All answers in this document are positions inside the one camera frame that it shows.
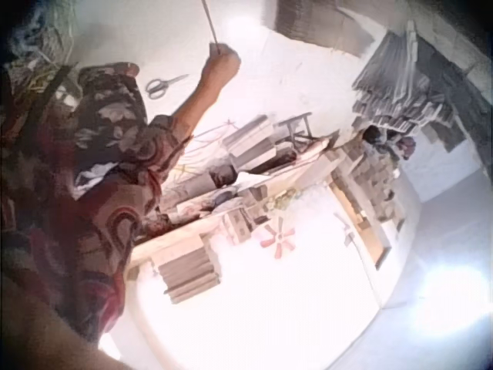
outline floral patterned shirt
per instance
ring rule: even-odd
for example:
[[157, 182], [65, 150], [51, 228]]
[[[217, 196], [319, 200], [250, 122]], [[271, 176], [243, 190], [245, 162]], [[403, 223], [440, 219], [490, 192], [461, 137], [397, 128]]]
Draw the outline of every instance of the floral patterned shirt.
[[[99, 71], [92, 76], [99, 86], [85, 89], [75, 111], [78, 119], [96, 115], [96, 129], [78, 127], [79, 134], [66, 141], [39, 140], [37, 154], [17, 153], [10, 172], [2, 164], [2, 273], [93, 343], [122, 314], [123, 272], [133, 240], [143, 217], [158, 204], [161, 183], [189, 139], [181, 137], [172, 117], [157, 116], [146, 125], [138, 114], [143, 104], [136, 92], [111, 87], [127, 76]], [[110, 86], [105, 79], [112, 80]], [[95, 100], [98, 106], [91, 104]], [[92, 137], [81, 130], [114, 135], [100, 140], [98, 153]], [[46, 138], [45, 128], [39, 132]], [[106, 149], [119, 150], [119, 156], [112, 158], [117, 164], [103, 179], [75, 200], [57, 187], [56, 179], [63, 173], [60, 168], [77, 167], [73, 162], [83, 155], [77, 153], [81, 144], [83, 150], [92, 148], [97, 159], [88, 168], [107, 160], [102, 155]]]

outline stick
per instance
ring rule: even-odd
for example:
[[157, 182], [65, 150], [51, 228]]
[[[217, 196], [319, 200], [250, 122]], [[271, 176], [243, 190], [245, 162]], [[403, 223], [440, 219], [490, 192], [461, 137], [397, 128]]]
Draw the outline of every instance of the stick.
[[207, 20], [209, 21], [210, 30], [213, 33], [214, 42], [216, 43], [217, 53], [220, 54], [219, 45], [217, 42], [216, 31], [214, 31], [213, 20], [210, 18], [209, 7], [207, 6], [206, 0], [202, 0], [203, 10], [206, 12]]

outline red pinwheel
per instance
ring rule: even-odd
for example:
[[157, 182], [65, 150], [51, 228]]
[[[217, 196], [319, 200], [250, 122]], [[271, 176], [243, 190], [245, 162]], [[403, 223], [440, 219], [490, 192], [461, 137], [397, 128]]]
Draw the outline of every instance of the red pinwheel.
[[265, 230], [267, 230], [267, 232], [269, 232], [272, 237], [260, 242], [262, 248], [267, 248], [273, 244], [277, 244], [276, 254], [274, 255], [274, 258], [276, 258], [277, 260], [283, 256], [283, 247], [285, 247], [289, 251], [293, 251], [296, 247], [295, 244], [290, 241], [290, 237], [295, 235], [295, 230], [294, 228], [292, 228], [288, 231], [283, 232], [283, 221], [284, 219], [282, 217], [279, 217], [278, 231], [275, 231], [269, 224], [265, 225]]

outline scissors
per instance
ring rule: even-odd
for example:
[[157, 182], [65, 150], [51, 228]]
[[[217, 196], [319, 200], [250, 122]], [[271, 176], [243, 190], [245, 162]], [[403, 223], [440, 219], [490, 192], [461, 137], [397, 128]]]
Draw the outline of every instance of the scissors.
[[149, 96], [149, 99], [156, 100], [162, 98], [164, 94], [166, 94], [166, 91], [168, 90], [170, 85], [175, 82], [181, 81], [186, 77], [188, 77], [188, 75], [178, 76], [175, 79], [171, 79], [169, 81], [162, 81], [161, 79], [153, 79], [149, 81], [146, 86], [146, 92]]

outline hand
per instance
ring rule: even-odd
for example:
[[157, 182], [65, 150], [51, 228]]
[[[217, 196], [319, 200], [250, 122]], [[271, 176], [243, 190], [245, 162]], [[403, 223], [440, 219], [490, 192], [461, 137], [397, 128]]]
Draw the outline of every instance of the hand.
[[241, 60], [238, 54], [226, 44], [209, 44], [210, 56], [203, 67], [200, 83], [207, 89], [219, 93], [238, 73]]

